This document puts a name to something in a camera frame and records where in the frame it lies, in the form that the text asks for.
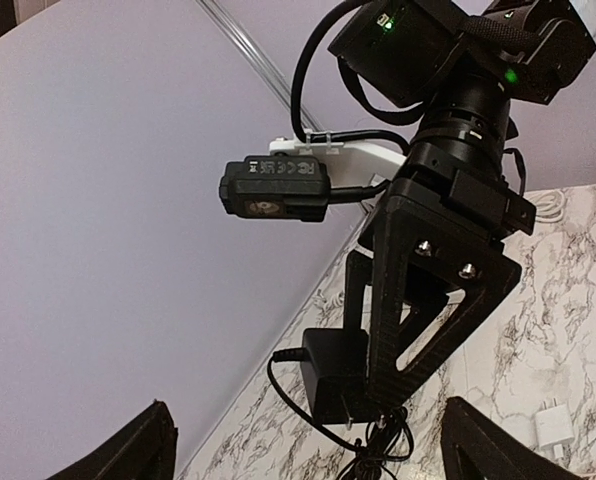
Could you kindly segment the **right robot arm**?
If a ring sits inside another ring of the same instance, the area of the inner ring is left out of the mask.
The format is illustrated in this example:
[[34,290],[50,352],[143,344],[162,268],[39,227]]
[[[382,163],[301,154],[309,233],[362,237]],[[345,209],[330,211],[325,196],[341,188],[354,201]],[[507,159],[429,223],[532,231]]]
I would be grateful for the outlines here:
[[300,103],[309,63],[329,29],[350,94],[372,85],[393,109],[373,109],[381,130],[336,132],[334,141],[398,142],[416,125],[403,165],[363,227],[347,265],[349,287],[370,287],[366,391],[396,407],[412,396],[519,283],[504,240],[531,233],[535,207],[503,175],[517,136],[513,100],[548,104],[596,51],[567,1],[496,1],[468,15],[450,1],[344,1],[310,35],[294,70],[290,118],[308,133]]

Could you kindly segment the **teal power strip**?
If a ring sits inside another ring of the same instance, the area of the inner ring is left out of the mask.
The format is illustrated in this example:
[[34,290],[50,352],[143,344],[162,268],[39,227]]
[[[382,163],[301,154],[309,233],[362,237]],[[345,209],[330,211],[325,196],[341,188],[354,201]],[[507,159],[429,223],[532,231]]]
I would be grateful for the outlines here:
[[561,190],[529,192],[526,198],[536,207],[536,222],[555,224],[564,218],[567,199]]

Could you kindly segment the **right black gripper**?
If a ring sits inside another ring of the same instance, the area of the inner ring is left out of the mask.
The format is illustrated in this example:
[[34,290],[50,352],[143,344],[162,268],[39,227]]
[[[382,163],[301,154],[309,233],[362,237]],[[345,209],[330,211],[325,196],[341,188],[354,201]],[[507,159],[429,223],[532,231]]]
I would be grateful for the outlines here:
[[[372,290],[367,393],[382,406],[409,399],[519,283],[521,267],[503,253],[517,231],[532,234],[536,208],[500,184],[464,170],[448,184],[398,178],[359,236],[368,257],[346,257],[343,330],[361,329],[364,293]],[[464,299],[409,360],[397,360],[448,303]]]

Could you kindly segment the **white usb charger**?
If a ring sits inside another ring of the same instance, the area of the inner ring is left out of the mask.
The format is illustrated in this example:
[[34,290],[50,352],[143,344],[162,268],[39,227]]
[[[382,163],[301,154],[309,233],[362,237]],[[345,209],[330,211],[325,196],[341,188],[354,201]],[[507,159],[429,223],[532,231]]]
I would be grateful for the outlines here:
[[546,400],[534,415],[534,427],[538,449],[550,453],[554,460],[563,460],[566,447],[575,439],[568,405],[555,397]]

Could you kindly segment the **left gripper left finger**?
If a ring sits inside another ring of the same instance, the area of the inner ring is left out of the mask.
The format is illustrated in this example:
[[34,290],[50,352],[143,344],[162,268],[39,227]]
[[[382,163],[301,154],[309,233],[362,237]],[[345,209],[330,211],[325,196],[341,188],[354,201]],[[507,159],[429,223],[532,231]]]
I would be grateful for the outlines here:
[[154,400],[98,448],[50,479],[173,479],[177,440],[166,403]]

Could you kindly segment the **black power adapter with cable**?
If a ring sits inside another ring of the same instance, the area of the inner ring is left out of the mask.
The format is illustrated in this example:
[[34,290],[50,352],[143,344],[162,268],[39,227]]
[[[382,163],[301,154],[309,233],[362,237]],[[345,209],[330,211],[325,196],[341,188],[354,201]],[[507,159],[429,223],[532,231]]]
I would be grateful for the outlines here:
[[[368,343],[362,329],[308,328],[299,347],[274,351],[266,366],[282,401],[314,430],[353,454],[339,479],[393,479],[388,465],[407,462],[414,453],[407,409],[387,411],[366,393]],[[299,365],[308,410],[281,387],[274,374],[279,363]]]

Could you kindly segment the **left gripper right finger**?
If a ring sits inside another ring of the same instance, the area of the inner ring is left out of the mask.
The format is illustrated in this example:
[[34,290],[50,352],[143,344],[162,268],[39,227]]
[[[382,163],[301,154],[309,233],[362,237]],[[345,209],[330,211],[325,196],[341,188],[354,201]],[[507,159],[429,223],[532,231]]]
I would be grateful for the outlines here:
[[450,397],[441,420],[444,474],[450,480],[576,480],[532,452],[465,399]]

